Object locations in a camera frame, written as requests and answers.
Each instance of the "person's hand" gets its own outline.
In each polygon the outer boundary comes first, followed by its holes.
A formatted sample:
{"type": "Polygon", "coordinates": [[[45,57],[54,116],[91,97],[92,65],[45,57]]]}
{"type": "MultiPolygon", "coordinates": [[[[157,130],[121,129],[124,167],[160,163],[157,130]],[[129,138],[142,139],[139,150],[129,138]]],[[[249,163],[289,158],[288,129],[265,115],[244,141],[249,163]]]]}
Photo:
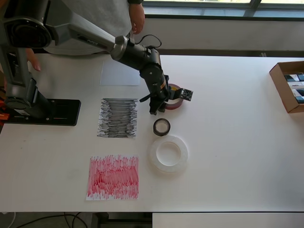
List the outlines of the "person's hand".
{"type": "Polygon", "coordinates": [[[139,34],[144,25],[144,11],[142,4],[130,4],[129,15],[134,34],[139,34]]]}
{"type": "MultiPolygon", "coordinates": [[[[35,53],[33,52],[32,49],[27,48],[25,49],[25,52],[27,53],[27,60],[32,64],[33,68],[37,71],[41,70],[41,66],[40,63],[35,55],[35,53]]],[[[6,90],[6,86],[7,86],[7,81],[6,78],[4,77],[4,89],[6,90]]]]}

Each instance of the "white wall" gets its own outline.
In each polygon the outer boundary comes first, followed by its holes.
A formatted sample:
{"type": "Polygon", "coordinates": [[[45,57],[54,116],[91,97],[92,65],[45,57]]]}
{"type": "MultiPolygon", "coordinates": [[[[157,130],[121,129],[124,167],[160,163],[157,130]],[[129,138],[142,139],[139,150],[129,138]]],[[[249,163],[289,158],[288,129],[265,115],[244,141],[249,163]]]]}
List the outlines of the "white wall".
{"type": "MultiPolygon", "coordinates": [[[[304,22],[146,19],[143,32],[162,40],[162,49],[304,51],[304,22]]],[[[157,44],[147,38],[144,44],[157,44]]]]}

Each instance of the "red scribbles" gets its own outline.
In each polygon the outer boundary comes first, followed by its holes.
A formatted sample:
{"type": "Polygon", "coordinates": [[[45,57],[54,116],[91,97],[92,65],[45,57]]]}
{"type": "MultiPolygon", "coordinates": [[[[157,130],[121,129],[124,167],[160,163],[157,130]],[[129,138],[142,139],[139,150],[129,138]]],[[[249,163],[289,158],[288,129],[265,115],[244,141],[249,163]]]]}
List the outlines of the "red scribbles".
{"type": "Polygon", "coordinates": [[[91,157],[87,200],[138,198],[138,156],[91,157]]]}

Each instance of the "gray robot arm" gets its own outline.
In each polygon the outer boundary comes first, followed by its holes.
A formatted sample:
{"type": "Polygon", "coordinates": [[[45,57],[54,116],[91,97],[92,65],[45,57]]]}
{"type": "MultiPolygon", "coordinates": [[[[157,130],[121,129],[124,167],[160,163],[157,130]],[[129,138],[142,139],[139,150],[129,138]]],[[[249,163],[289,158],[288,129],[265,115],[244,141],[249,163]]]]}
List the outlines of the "gray robot arm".
{"type": "Polygon", "coordinates": [[[0,62],[7,77],[6,101],[19,113],[45,118],[52,113],[49,101],[38,91],[28,66],[25,48],[44,48],[77,39],[110,53],[112,59],[139,70],[150,94],[150,113],[164,111],[165,101],[190,100],[192,92],[170,90],[159,53],[124,36],[113,37],[72,12],[61,0],[10,0],[0,12],[0,62]]]}

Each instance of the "black tape roll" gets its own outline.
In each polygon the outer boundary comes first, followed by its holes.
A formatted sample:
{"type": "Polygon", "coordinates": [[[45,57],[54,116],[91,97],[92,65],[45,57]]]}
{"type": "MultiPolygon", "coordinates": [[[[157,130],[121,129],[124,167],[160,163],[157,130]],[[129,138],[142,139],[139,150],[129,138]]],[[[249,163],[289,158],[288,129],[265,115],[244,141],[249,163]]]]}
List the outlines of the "black tape roll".
{"type": "Polygon", "coordinates": [[[158,119],[158,120],[155,121],[154,124],[153,124],[153,132],[154,132],[154,134],[156,134],[157,136],[164,136],[164,135],[167,135],[167,134],[169,133],[170,129],[171,129],[171,125],[170,125],[169,121],[166,120],[166,119],[163,119],[163,118],[158,119]],[[165,123],[165,124],[167,125],[167,130],[164,131],[164,132],[159,132],[159,131],[156,129],[156,125],[159,124],[159,123],[162,123],[162,122],[165,123]]]}

